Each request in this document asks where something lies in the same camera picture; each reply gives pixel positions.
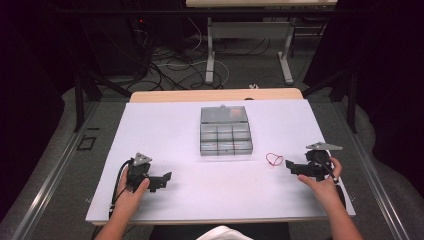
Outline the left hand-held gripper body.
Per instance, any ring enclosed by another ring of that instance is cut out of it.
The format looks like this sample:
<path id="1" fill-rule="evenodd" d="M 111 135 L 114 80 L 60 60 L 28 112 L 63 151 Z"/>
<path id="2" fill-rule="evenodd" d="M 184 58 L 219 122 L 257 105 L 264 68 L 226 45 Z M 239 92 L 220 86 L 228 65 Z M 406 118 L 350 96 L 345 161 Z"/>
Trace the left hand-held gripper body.
<path id="1" fill-rule="evenodd" d="M 137 153 L 128 165 L 127 172 L 127 189 L 135 192 L 140 186 L 141 182 L 148 178 L 148 171 L 150 169 L 150 162 L 152 159 L 141 153 Z"/>

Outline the white-legged desk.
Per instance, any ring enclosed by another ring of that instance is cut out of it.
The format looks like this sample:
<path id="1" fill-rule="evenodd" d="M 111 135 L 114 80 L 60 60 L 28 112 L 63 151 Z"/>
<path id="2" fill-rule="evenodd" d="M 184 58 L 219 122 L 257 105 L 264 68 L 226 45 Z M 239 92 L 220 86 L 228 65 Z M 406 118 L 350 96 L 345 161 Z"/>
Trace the white-legged desk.
<path id="1" fill-rule="evenodd" d="M 186 0 L 186 6 L 199 10 L 327 10 L 334 7 L 338 0 Z M 296 17 L 286 17 L 285 21 L 243 20 L 223 22 L 207 18 L 207 47 L 208 59 L 206 65 L 205 82 L 214 80 L 215 39 L 282 39 L 284 45 L 278 53 L 283 80 L 287 85 L 294 83 L 287 57 L 294 38 Z"/>

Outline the person's right hand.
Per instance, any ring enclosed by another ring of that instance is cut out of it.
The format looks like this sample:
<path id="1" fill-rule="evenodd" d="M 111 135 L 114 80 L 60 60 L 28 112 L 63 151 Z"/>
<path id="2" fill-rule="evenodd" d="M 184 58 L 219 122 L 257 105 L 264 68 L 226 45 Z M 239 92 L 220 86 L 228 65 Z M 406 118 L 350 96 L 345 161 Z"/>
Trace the person's right hand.
<path id="1" fill-rule="evenodd" d="M 339 194 L 336 190 L 336 185 L 333 179 L 338 179 L 341 175 L 342 165 L 334 158 L 330 157 L 330 161 L 334 165 L 333 177 L 328 177 L 325 180 L 317 182 L 310 177 L 305 175 L 299 175 L 298 180 L 306 184 L 315 194 L 315 197 L 321 203 L 326 211 L 334 210 L 337 207 L 344 208 L 343 203 L 340 200 Z"/>

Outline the person's white shirt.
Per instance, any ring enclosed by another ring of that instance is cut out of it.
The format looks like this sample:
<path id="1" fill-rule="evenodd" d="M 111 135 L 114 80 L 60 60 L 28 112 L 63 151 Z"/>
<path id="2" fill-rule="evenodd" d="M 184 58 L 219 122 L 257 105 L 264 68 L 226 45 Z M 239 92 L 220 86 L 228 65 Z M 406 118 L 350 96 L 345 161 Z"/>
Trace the person's white shirt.
<path id="1" fill-rule="evenodd" d="M 241 232 L 221 225 L 202 234 L 196 240 L 253 240 Z"/>

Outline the clear plastic compartment box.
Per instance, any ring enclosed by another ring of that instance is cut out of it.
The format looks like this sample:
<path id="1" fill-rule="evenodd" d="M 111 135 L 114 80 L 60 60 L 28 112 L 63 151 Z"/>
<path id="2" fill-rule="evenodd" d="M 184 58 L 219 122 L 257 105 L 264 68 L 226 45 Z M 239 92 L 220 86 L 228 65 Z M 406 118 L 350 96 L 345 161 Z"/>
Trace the clear plastic compartment box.
<path id="1" fill-rule="evenodd" d="M 244 106 L 203 107 L 200 118 L 202 156 L 251 155 L 253 141 Z"/>

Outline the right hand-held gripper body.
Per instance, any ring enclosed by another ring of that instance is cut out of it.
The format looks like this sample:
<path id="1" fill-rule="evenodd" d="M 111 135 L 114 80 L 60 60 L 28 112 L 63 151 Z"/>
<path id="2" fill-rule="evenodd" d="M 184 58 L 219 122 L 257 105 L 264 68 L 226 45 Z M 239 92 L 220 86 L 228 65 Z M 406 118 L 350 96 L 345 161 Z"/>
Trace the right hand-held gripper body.
<path id="1" fill-rule="evenodd" d="M 336 146 L 329 143 L 317 142 L 311 145 L 307 145 L 308 152 L 306 153 L 306 159 L 309 161 L 312 170 L 312 177 L 315 177 L 317 181 L 322 181 L 327 175 L 330 175 L 334 182 L 338 181 L 338 178 L 333 174 L 332 163 L 329 159 L 329 151 L 336 150 L 341 151 L 341 146 Z"/>

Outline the person's left hand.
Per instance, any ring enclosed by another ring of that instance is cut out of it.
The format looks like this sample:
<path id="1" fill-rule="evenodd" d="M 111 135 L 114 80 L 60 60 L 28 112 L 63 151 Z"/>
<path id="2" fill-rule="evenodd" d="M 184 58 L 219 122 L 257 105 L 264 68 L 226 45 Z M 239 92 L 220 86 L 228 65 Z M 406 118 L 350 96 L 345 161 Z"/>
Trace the person's left hand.
<path id="1" fill-rule="evenodd" d="M 146 178 L 141 182 L 135 192 L 128 190 L 126 185 L 127 174 L 128 168 L 125 168 L 118 184 L 117 200 L 112 214 L 113 219 L 118 219 L 120 221 L 129 221 L 132 218 L 139 207 L 142 196 L 147 191 L 150 184 L 150 180 Z"/>

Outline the black equipment with red light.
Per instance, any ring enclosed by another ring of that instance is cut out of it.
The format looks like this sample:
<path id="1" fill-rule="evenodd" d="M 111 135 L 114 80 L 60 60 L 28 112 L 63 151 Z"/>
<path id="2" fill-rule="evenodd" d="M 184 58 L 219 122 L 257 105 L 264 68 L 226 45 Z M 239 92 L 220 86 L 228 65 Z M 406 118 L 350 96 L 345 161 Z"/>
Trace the black equipment with red light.
<path id="1" fill-rule="evenodd" d="M 131 27 L 131 38 L 138 55 L 140 69 L 137 73 L 137 80 L 143 79 L 149 70 L 149 63 L 152 55 L 152 39 L 145 31 L 142 19 L 130 18 L 128 20 Z"/>

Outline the metal floor rail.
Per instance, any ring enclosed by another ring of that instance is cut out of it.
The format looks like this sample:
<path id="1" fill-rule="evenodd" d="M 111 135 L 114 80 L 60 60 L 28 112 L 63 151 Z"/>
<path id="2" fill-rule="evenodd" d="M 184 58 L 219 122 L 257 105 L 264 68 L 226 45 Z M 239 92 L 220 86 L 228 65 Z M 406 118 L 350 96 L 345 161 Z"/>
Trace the metal floor rail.
<path id="1" fill-rule="evenodd" d="M 348 202 L 355 207 L 355 220 L 364 236 L 371 240 L 410 240 L 375 165 L 347 124 L 343 105 L 334 103 L 333 109 L 343 135 L 343 151 L 338 156 L 345 166 Z"/>
<path id="2" fill-rule="evenodd" d="M 85 221 L 85 214 L 99 178 L 98 160 L 90 145 L 97 138 L 92 120 L 98 107 L 88 105 L 81 129 L 52 158 L 51 170 L 10 240 L 91 238 L 94 226 Z"/>

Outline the black metal stand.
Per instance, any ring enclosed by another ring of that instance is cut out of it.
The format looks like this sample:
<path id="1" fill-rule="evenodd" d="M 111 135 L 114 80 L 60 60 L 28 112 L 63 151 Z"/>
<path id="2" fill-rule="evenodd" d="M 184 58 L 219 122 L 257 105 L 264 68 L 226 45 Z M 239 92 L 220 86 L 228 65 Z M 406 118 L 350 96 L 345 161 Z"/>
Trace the black metal stand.
<path id="1" fill-rule="evenodd" d="M 103 97 L 98 85 L 104 85 L 107 88 L 129 98 L 132 93 L 123 89 L 105 77 L 89 70 L 77 73 L 74 76 L 74 93 L 76 108 L 76 126 L 74 131 L 78 132 L 85 122 L 84 97 L 87 96 L 91 101 L 98 102 Z"/>
<path id="2" fill-rule="evenodd" d="M 333 84 L 334 88 L 330 93 L 332 102 L 340 102 L 344 96 L 347 96 L 346 122 L 353 133 L 357 133 L 356 129 L 356 94 L 358 84 L 358 70 L 345 69 L 336 72 L 330 77 L 320 81 L 318 84 L 308 87 L 302 91 L 303 97 L 308 97 L 312 93 L 319 91 L 327 85 Z"/>

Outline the red rubber band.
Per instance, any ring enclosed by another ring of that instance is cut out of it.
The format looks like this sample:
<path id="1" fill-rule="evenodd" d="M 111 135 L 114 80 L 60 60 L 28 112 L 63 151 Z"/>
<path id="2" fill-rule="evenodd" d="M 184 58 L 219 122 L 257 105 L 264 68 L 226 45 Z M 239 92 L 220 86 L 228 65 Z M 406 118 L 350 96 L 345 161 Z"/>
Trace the red rubber band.
<path id="1" fill-rule="evenodd" d="M 265 159 L 271 166 L 280 166 L 284 162 L 284 157 L 275 153 L 267 153 Z"/>

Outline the person's dark pants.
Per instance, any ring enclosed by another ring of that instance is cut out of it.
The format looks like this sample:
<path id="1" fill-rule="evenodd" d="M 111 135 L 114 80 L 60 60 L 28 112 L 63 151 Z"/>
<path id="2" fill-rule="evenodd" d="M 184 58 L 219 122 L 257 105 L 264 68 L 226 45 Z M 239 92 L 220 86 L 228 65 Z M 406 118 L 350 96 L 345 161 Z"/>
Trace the person's dark pants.
<path id="1" fill-rule="evenodd" d="M 221 225 L 158 225 L 149 240 L 196 240 L 207 231 Z M 235 229 L 253 240 L 291 240 L 287 223 L 250 223 L 224 225 Z"/>

